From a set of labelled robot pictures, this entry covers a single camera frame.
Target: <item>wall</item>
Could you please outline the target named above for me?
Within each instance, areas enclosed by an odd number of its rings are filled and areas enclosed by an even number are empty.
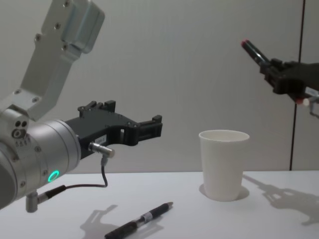
[[[302,62],[319,62],[318,42],[319,1],[306,0]],[[309,115],[309,109],[298,106],[296,120],[295,147],[293,157],[294,170],[319,170],[317,147],[319,119]]]
[[[136,121],[163,115],[161,138],[113,146],[112,172],[201,170],[198,133],[207,129],[251,135],[246,170],[288,170],[294,104],[271,92],[240,42],[248,38],[269,57],[297,60],[301,1],[95,2],[107,16],[95,48],[73,65],[43,120],[76,117],[91,100],[115,100],[117,112]],[[2,1],[0,97],[19,86],[49,5]],[[86,158],[75,172],[98,172],[99,161]]]

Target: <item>paper cup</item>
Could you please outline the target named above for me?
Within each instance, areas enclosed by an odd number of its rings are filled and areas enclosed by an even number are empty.
[[[234,201],[241,189],[249,135],[232,130],[209,130],[200,133],[199,138],[207,197],[220,202]]]

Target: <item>pen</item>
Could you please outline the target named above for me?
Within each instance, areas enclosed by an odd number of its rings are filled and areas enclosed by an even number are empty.
[[[172,206],[173,206],[172,202],[164,203],[163,205],[141,215],[139,218],[137,218],[133,221],[130,221],[129,223],[126,223],[125,225],[106,234],[104,238],[105,239],[123,239],[123,238],[133,234],[134,232],[136,232],[136,230],[139,227],[154,220],[155,218],[158,218],[160,215],[166,213],[169,209],[172,208]]]
[[[259,66],[261,64],[270,64],[268,58],[249,40],[242,41],[241,46]]]

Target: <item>white table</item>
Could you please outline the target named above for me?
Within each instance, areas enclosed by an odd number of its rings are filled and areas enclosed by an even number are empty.
[[[107,189],[70,189],[34,214],[24,199],[0,211],[0,239],[103,239],[104,234],[165,202],[174,208],[129,239],[319,238],[319,172],[246,172],[241,197],[215,202],[200,192],[201,173],[108,174]],[[66,175],[40,190],[102,182]]]

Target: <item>red tip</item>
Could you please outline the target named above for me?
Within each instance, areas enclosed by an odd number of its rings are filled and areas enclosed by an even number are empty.
[[[241,46],[244,46],[244,44],[245,44],[247,41],[248,41],[247,39],[243,40],[243,41],[241,42]]]
[[[295,102],[296,102],[297,105],[301,105],[304,102],[304,99],[300,99],[299,98],[299,99],[296,99]]]

